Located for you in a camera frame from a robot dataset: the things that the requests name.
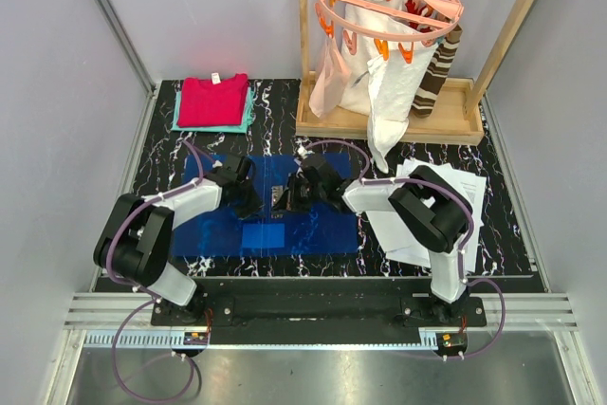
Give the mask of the white paper stack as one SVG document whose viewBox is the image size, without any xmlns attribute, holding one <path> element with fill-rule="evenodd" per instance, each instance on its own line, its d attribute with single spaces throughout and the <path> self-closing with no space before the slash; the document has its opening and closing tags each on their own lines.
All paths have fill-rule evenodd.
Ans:
<svg viewBox="0 0 607 405">
<path fill-rule="evenodd" d="M 389 260 L 430 267 L 431 259 L 455 253 L 473 272 L 486 183 L 450 164 L 407 159 L 396 177 L 369 187 L 379 209 L 365 214 Z"/>
</svg>

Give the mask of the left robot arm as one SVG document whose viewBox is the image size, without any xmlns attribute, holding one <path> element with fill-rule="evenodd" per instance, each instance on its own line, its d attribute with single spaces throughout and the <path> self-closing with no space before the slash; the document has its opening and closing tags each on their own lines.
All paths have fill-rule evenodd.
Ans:
<svg viewBox="0 0 607 405">
<path fill-rule="evenodd" d="M 254 189 L 256 165 L 227 155 L 212 168 L 167 193 L 125 193 L 116 201 L 93 252 L 93 261 L 117 282 L 144 289 L 172 305 L 186 325 L 204 319 L 205 290 L 169 261 L 175 229 L 203 213 L 231 208 L 241 219 L 263 203 Z"/>
</svg>

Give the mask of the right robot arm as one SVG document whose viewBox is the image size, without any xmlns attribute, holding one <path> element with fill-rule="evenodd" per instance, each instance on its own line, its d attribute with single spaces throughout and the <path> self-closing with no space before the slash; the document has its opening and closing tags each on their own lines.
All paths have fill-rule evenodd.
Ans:
<svg viewBox="0 0 607 405">
<path fill-rule="evenodd" d="M 275 212 L 307 212 L 323 203 L 339 213 L 383 215 L 371 222 L 378 240 L 412 241 L 429 254 L 433 319 L 448 326 L 463 317 L 465 248 L 475 230 L 473 207 L 463 194 L 427 165 L 379 179 L 344 178 L 321 154 L 298 165 L 273 203 Z"/>
</svg>

